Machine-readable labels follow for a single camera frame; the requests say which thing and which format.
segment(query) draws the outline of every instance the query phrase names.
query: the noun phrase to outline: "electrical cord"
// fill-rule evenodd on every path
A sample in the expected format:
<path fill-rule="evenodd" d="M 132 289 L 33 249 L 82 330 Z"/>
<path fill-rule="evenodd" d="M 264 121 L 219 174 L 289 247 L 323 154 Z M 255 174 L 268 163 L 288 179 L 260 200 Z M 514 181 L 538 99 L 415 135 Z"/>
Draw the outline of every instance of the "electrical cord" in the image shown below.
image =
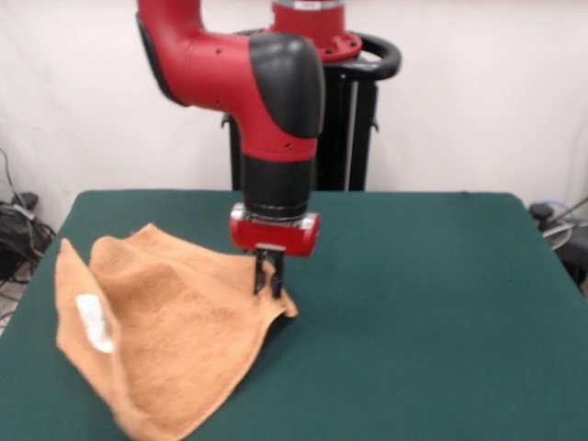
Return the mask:
<path fill-rule="evenodd" d="M 6 152 L 4 151 L 4 149 L 2 147 L 0 147 L 0 154 L 2 154 L 2 156 L 4 156 L 4 171 L 5 171 L 5 174 L 6 174 L 6 180 L 8 181 L 8 185 L 10 186 L 10 189 L 12 190 L 12 193 L 18 199 L 18 201 L 20 202 L 20 204 L 23 207 L 25 207 L 26 206 L 25 205 L 25 201 L 22 200 L 22 197 L 15 190 L 15 186 L 12 183 L 12 177 L 10 176 L 10 165 L 8 163 L 8 155 L 6 154 Z"/>
<path fill-rule="evenodd" d="M 55 231 L 27 209 L 27 204 L 15 190 L 10 175 L 8 156 L 0 148 L 5 160 L 6 183 L 14 194 L 12 204 L 0 202 L 0 288 L 6 283 L 26 285 L 37 269 L 45 251 L 55 238 Z M 19 299 L 3 292 L 0 298 L 18 304 Z M 14 313 L 0 311 L 0 329 L 6 328 L 6 321 Z"/>

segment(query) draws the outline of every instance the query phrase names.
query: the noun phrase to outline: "towel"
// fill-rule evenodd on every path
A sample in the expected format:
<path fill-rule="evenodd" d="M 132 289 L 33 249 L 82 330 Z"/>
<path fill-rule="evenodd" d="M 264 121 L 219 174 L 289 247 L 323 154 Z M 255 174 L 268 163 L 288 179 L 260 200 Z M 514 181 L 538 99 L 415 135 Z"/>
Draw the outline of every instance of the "towel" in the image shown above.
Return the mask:
<path fill-rule="evenodd" d="M 273 267 L 266 262 L 266 280 Z M 270 324 L 295 304 L 254 258 L 220 254 L 148 225 L 103 237 L 86 266 L 62 240 L 55 274 L 57 346 L 136 440 L 177 440 L 229 398 Z"/>

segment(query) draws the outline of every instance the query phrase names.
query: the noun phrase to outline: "black cable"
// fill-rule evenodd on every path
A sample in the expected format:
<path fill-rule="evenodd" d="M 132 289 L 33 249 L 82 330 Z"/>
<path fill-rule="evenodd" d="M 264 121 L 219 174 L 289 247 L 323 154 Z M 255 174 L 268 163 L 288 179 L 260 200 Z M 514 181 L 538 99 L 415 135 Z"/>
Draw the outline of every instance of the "black cable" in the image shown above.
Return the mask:
<path fill-rule="evenodd" d="M 10 301 L 14 301 L 15 303 L 18 303 L 20 300 L 17 299 L 16 297 L 12 297 L 12 296 L 8 296 L 2 292 L 0 292 L 0 297 L 6 299 L 6 300 L 10 300 Z"/>
<path fill-rule="evenodd" d="M 0 322 L 7 319 L 8 317 L 10 317 L 12 314 L 14 314 L 14 311 L 11 312 L 7 312 L 6 314 L 0 315 Z M 6 328 L 5 324 L 0 325 L 1 328 Z"/>
<path fill-rule="evenodd" d="M 554 223 L 556 223 L 557 221 L 562 220 L 563 218 L 565 218 L 569 214 L 572 214 L 579 207 L 581 207 L 581 206 L 583 206 L 583 205 L 585 205 L 587 203 L 588 203 L 588 196 L 586 198 L 582 199 L 577 204 L 571 206 L 569 209 L 567 209 L 566 211 L 564 211 L 563 213 L 561 213 L 559 216 L 556 216 L 555 218 L 553 218 L 552 220 L 550 220 L 549 223 L 548 223 L 548 225 L 547 225 L 547 228 L 551 227 Z"/>
<path fill-rule="evenodd" d="M 10 175 L 6 152 L 4 156 L 5 173 L 10 189 L 21 206 L 0 202 L 0 288 L 7 283 L 26 285 L 28 278 L 36 271 L 43 254 L 55 238 L 55 231 L 26 209 L 22 197 L 16 192 Z M 0 292 L 0 298 L 19 302 L 16 297 Z M 2 314 L 0 311 L 0 329 L 6 328 L 1 323 L 14 311 Z"/>
<path fill-rule="evenodd" d="M 4 151 L 4 149 L 2 147 L 0 147 L 0 154 L 2 154 L 2 156 L 4 156 L 4 171 L 6 173 L 6 180 L 8 181 L 8 184 L 10 185 L 10 189 L 12 190 L 14 195 L 17 197 L 17 199 L 20 199 L 22 201 L 22 199 L 20 198 L 20 195 L 15 190 L 14 184 L 12 183 L 12 177 L 10 176 L 10 166 L 8 165 L 8 155 L 6 154 L 6 152 Z"/>

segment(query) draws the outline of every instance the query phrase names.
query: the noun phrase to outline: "green table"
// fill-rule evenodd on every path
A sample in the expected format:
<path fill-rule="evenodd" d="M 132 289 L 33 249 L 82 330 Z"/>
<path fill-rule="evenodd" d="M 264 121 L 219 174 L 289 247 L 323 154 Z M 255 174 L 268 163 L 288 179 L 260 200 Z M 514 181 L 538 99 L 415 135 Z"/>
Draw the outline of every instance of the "green table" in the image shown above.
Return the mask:
<path fill-rule="evenodd" d="M 239 195 L 81 195 L 87 257 L 148 222 L 223 252 Z M 195 440 L 588 439 L 588 309 L 522 204 L 489 194 L 316 194 L 315 255 L 287 261 L 300 317 Z M 125 439 L 55 347 L 55 244 L 0 338 L 0 438 Z"/>

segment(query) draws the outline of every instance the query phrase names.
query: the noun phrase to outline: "red robot arm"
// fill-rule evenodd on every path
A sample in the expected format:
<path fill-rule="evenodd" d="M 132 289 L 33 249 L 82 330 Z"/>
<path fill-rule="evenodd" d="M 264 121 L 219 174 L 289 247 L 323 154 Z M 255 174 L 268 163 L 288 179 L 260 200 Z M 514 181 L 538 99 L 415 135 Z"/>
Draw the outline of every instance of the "red robot arm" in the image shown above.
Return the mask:
<path fill-rule="evenodd" d="M 311 42 L 291 33 L 207 32 L 198 0 L 139 0 L 138 22 L 164 94 L 237 121 L 247 215 L 301 220 L 325 95 L 322 61 Z"/>

